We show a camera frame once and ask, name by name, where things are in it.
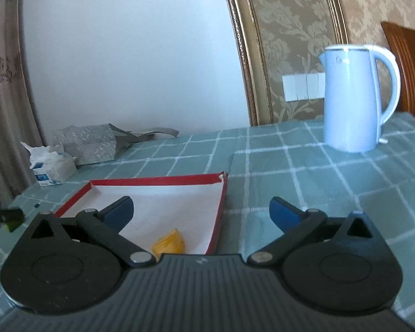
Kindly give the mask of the gold picture frame moulding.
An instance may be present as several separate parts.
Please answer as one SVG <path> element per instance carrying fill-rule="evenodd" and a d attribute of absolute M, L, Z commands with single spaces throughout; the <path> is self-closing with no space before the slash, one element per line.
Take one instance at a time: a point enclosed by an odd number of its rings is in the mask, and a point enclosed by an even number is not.
<path fill-rule="evenodd" d="M 251 125 L 322 116 L 323 98 L 288 101 L 281 77 L 320 72 L 325 46 L 348 42 L 339 0 L 226 1 Z"/>

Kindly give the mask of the white wall switch panel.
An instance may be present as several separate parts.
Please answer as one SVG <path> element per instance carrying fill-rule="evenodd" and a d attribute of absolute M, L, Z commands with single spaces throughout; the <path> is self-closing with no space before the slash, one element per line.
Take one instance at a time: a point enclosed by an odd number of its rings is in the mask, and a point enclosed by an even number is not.
<path fill-rule="evenodd" d="M 286 102 L 323 99 L 325 73 L 284 75 L 282 88 Z"/>

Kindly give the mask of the red shallow cardboard tray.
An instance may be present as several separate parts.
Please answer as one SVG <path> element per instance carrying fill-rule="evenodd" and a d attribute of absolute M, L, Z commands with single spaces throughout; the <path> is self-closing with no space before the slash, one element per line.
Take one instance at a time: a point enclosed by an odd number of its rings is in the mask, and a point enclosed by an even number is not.
<path fill-rule="evenodd" d="M 187 254 L 210 255 L 217 248 L 227 187 L 226 172 L 91 180 L 55 216 L 74 217 L 86 208 L 101 210 L 128 196 L 134 212 L 120 231 L 124 238 L 150 252 L 159 238 L 177 229 Z"/>

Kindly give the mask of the grey patterned paper bag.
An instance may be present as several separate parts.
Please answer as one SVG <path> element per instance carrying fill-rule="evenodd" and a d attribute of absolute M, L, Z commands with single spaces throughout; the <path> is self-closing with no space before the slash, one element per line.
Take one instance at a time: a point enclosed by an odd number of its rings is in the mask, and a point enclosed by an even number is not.
<path fill-rule="evenodd" d="M 56 130 L 52 135 L 54 145 L 62 145 L 77 166 L 112 161 L 131 145 L 147 142 L 157 134 L 178 137 L 179 131 L 172 128 L 152 128 L 141 132 L 122 130 L 113 124 L 68 126 Z"/>

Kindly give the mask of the brown wooden headboard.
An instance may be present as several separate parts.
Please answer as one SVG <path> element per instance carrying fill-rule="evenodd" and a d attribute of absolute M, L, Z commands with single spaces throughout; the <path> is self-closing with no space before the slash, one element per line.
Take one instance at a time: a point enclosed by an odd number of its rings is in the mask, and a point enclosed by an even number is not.
<path fill-rule="evenodd" d="M 399 110 L 415 116 L 415 30 L 394 22 L 381 22 L 401 73 Z"/>

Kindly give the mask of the light blue electric kettle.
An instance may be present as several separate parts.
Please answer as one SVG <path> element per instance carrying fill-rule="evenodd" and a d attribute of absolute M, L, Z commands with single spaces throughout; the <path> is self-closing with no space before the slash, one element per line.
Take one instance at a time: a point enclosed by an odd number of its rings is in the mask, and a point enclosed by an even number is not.
<path fill-rule="evenodd" d="M 376 45 L 339 44 L 327 46 L 319 59 L 325 69 L 325 143 L 348 153 L 372 151 L 400 99 L 400 71 L 394 54 Z M 391 99 L 384 110 L 377 61 L 391 76 Z"/>

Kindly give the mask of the beige patterned curtain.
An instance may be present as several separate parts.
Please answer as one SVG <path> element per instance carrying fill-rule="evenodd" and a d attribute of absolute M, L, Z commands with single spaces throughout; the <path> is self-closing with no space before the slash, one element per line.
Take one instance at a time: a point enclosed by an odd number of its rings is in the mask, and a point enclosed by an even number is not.
<path fill-rule="evenodd" d="M 0 0 L 0 201 L 8 205 L 35 182 L 24 143 L 40 146 L 24 74 L 20 0 Z"/>

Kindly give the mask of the white tissue pack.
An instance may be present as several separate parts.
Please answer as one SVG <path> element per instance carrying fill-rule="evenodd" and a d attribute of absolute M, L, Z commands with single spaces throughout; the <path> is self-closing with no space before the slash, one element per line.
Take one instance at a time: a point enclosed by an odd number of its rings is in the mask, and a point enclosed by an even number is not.
<path fill-rule="evenodd" d="M 21 145 L 30 154 L 30 169 L 41 187 L 64 184 L 76 174 L 75 160 L 62 144 L 33 147 L 21 142 Z"/>

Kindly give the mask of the teal checked tablecloth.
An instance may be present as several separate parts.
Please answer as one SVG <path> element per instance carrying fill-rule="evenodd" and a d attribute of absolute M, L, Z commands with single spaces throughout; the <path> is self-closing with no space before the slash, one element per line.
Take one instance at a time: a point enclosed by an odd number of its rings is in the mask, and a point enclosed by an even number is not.
<path fill-rule="evenodd" d="M 92 179 L 226 171 L 219 250 L 244 255 L 277 237 L 268 216 L 273 196 L 335 217 L 361 208 L 403 267 L 404 284 L 394 306 L 415 325 L 415 118 L 397 113 L 383 133 L 386 143 L 364 154 L 325 146 L 320 120 L 145 142 L 115 161 L 81 167 L 60 187 L 29 187 L 15 205 L 33 216 L 45 207 L 59 208 Z"/>

